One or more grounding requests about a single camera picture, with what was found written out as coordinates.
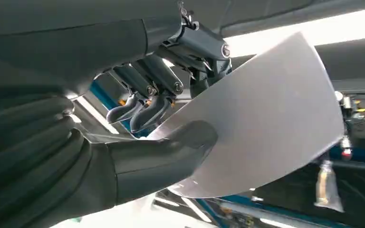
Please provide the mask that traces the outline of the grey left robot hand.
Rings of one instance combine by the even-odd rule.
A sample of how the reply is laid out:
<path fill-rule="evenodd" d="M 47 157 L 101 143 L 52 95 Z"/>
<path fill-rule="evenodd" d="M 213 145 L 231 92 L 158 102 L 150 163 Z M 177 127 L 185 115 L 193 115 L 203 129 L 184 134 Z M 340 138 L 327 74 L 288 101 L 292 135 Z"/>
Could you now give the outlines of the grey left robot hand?
<path fill-rule="evenodd" d="M 55 224 L 178 183 L 200 167 L 217 134 L 192 121 L 159 140 L 90 142 L 73 99 L 117 73 L 131 95 L 109 123 L 154 125 L 183 86 L 196 96 L 231 71 L 223 38 L 178 0 L 0 0 L 0 227 Z"/>

